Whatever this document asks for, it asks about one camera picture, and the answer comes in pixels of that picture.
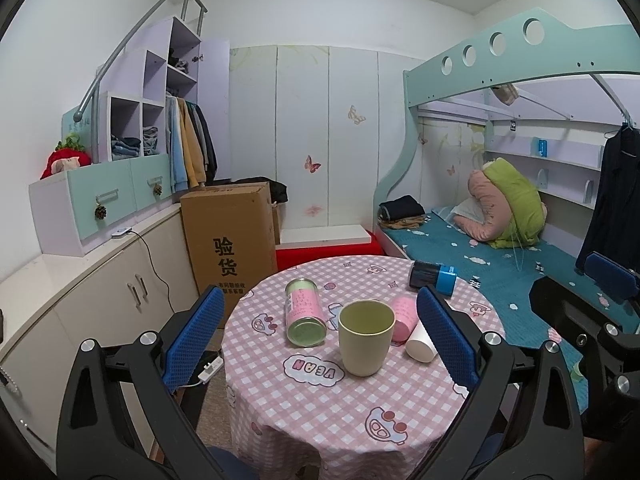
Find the cup rim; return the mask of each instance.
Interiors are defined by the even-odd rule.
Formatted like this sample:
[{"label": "cup rim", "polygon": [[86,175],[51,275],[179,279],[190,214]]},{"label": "cup rim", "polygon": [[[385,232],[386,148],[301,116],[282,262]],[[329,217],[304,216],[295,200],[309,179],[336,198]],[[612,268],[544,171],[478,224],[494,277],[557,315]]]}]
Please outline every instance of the cup rim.
[{"label": "cup rim", "polygon": [[[393,320],[393,322],[391,323],[391,325],[390,325],[389,327],[385,328],[384,330],[382,330],[382,331],[380,331],[380,332],[375,332],[375,333],[373,333],[373,334],[363,334],[363,333],[361,333],[361,332],[355,332],[355,331],[351,330],[350,328],[348,328],[348,327],[346,327],[346,326],[344,326],[344,325],[343,325],[341,316],[342,316],[342,313],[347,309],[347,307],[348,307],[348,306],[351,306],[352,304],[355,304],[355,303],[371,302],[371,301],[372,301],[373,303],[379,303],[379,304],[382,304],[382,305],[386,306],[386,307],[391,311],[391,314],[393,315],[394,320]],[[347,304],[346,304],[346,305],[345,305],[345,306],[340,310],[340,313],[338,314],[338,326],[339,326],[340,328],[342,328],[343,330],[346,330],[347,332],[349,332],[349,333],[351,333],[351,334],[353,334],[353,335],[359,335],[359,336],[363,336],[363,337],[370,337],[370,336],[375,336],[375,335],[382,335],[382,334],[384,334],[384,333],[386,333],[386,332],[389,332],[389,330],[393,330],[393,329],[395,328],[395,326],[396,326],[396,313],[395,313],[395,312],[394,312],[394,310],[393,310],[393,309],[392,309],[388,304],[386,304],[384,301],[374,300],[374,299],[370,299],[370,300],[368,300],[368,299],[366,299],[366,298],[365,298],[365,299],[362,299],[362,300],[355,300],[355,301],[351,301],[351,303],[347,303]]]}]

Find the green blanket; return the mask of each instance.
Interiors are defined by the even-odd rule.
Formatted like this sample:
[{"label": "green blanket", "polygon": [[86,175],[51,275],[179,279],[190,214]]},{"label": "green blanket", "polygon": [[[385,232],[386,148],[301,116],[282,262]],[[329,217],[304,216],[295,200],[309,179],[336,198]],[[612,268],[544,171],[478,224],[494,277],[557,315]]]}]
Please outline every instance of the green blanket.
[{"label": "green blanket", "polygon": [[537,244],[538,233],[545,226],[545,218],[536,187],[503,158],[498,158],[483,171],[506,197],[512,213],[508,227],[490,245],[495,249],[504,249]]}]

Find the cardboard box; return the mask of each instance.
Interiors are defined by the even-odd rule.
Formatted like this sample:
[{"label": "cardboard box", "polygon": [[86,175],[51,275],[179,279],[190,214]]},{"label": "cardboard box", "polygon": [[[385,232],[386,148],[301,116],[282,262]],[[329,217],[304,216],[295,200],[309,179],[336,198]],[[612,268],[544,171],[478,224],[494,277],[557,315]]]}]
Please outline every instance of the cardboard box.
[{"label": "cardboard box", "polygon": [[276,245],[280,243],[280,205],[275,202],[271,204],[271,214],[273,215],[273,238]]},{"label": "cardboard box", "polygon": [[207,187],[180,203],[198,290],[225,293],[223,326],[240,298],[278,272],[269,185]]}]

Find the silver screw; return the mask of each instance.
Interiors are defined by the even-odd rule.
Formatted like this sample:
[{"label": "silver screw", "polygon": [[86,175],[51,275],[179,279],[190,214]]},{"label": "silver screw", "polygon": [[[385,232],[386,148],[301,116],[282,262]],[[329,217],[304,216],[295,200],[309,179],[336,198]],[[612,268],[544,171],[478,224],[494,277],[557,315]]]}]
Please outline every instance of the silver screw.
[{"label": "silver screw", "polygon": [[484,334],[484,340],[487,341],[491,346],[499,345],[502,342],[502,338],[500,334],[495,332],[487,332]]},{"label": "silver screw", "polygon": [[614,327],[611,323],[607,323],[604,328],[609,332],[612,336],[618,335],[618,329]]},{"label": "silver screw", "polygon": [[557,354],[560,347],[558,346],[558,343],[554,342],[554,341],[547,341],[545,343],[545,349],[547,352],[551,353],[551,354]]},{"label": "silver screw", "polygon": [[95,347],[95,341],[93,339],[86,339],[84,341],[82,341],[82,344],[80,345],[80,349],[83,352],[90,352],[91,350],[93,350]]},{"label": "silver screw", "polygon": [[158,336],[154,332],[145,332],[140,336],[140,342],[143,345],[152,345],[157,339]]},{"label": "silver screw", "polygon": [[620,375],[620,377],[618,377],[617,383],[618,389],[621,393],[626,394],[629,391],[629,379],[627,379],[626,376]]}]

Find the metal handrail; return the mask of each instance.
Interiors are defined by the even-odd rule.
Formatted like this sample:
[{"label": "metal handrail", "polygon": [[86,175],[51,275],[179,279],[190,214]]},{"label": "metal handrail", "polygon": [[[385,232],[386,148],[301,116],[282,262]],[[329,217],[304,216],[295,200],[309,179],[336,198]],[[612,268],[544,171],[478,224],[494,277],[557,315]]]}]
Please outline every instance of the metal handrail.
[{"label": "metal handrail", "polygon": [[[129,31],[129,33],[124,37],[124,39],[118,44],[116,49],[111,53],[111,55],[109,56],[109,59],[107,59],[107,61],[100,68],[100,70],[98,70],[98,73],[95,76],[94,81],[91,83],[91,86],[89,86],[89,89],[86,91],[86,94],[82,98],[82,101],[80,103],[80,106],[78,107],[78,110],[76,111],[76,113],[74,113],[74,121],[76,123],[79,123],[80,121],[82,121],[82,116],[84,115],[84,111],[86,110],[86,108],[87,108],[87,106],[89,104],[89,100],[91,100],[93,98],[93,100],[92,100],[92,125],[91,125],[92,137],[94,136],[93,133],[95,131],[97,131],[97,123],[96,123],[97,122],[97,105],[98,105],[98,95],[97,94],[98,94],[98,88],[100,86],[100,81],[102,81],[102,78],[107,73],[107,70],[111,67],[111,65],[113,64],[115,59],[122,52],[122,50],[124,49],[126,44],[129,43],[129,40],[133,37],[133,35],[140,29],[140,27],[142,27],[142,25],[144,25],[146,20],[148,20],[149,17],[154,12],[156,12],[156,10],[158,10],[159,7],[162,4],[165,3],[165,1],[167,1],[167,0],[159,0],[158,3],[156,3],[153,7],[151,7],[149,12],[146,13],[142,17],[142,19],[140,19],[139,22],[137,22],[136,25]],[[202,20],[204,19],[204,13],[207,12],[207,7],[205,7],[204,4],[200,0],[195,0],[195,1],[200,6],[200,16],[198,18],[198,31],[197,31],[197,34],[200,35],[200,31],[202,30]],[[184,20],[186,18],[188,5],[189,5],[189,0],[184,0],[184,2],[182,3],[182,12],[180,13],[180,18],[182,20]],[[95,140],[96,139],[92,138],[92,150],[96,149],[96,146],[94,146]]]}]

